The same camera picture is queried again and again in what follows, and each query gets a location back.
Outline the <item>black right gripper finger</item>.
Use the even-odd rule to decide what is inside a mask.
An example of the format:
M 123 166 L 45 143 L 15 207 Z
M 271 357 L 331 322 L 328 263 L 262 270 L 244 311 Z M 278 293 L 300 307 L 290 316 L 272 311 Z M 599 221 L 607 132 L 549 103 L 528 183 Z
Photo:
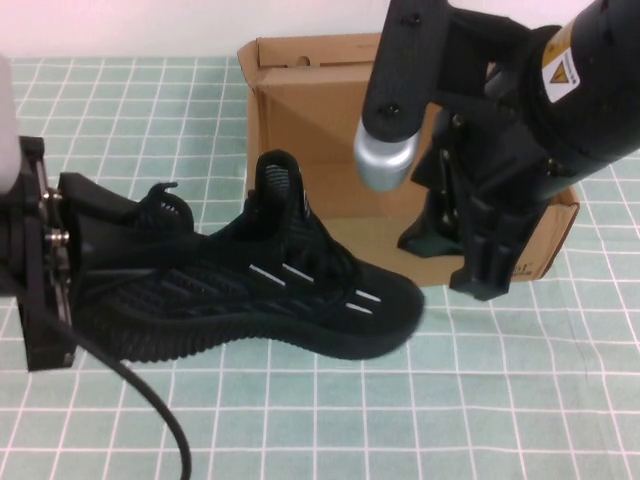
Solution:
M 544 214 L 540 203 L 511 208 L 481 198 L 458 207 L 463 266 L 449 287 L 479 301 L 509 292 L 516 264 Z
M 412 225 L 399 237 L 399 249 L 420 258 L 463 254 L 457 213 L 446 197 L 427 197 Z

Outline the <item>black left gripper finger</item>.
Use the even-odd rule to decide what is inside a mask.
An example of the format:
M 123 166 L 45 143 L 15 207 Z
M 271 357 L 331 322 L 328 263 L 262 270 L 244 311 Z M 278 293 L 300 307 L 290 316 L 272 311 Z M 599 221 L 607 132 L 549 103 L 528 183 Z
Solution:
M 60 175 L 62 218 L 71 236 L 116 236 L 144 233 L 129 226 L 128 215 L 138 204 L 89 180 L 79 173 Z

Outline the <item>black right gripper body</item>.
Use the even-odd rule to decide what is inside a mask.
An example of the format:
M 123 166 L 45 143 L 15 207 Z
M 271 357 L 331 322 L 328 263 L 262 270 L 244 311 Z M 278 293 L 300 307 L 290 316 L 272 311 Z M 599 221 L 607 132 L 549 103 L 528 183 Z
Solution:
M 412 175 L 437 235 L 529 235 L 549 204 L 549 150 L 533 115 L 532 63 L 551 29 L 453 29 L 431 100 L 441 111 Z

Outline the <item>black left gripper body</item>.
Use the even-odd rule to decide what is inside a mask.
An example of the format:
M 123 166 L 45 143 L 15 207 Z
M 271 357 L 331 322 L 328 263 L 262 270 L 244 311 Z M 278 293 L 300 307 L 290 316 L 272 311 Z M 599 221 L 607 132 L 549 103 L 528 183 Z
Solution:
M 63 197 L 49 185 L 40 137 L 22 136 L 25 213 L 24 267 L 27 299 L 19 306 L 30 372 L 73 365 L 77 341 L 69 304 L 70 234 L 61 216 Z

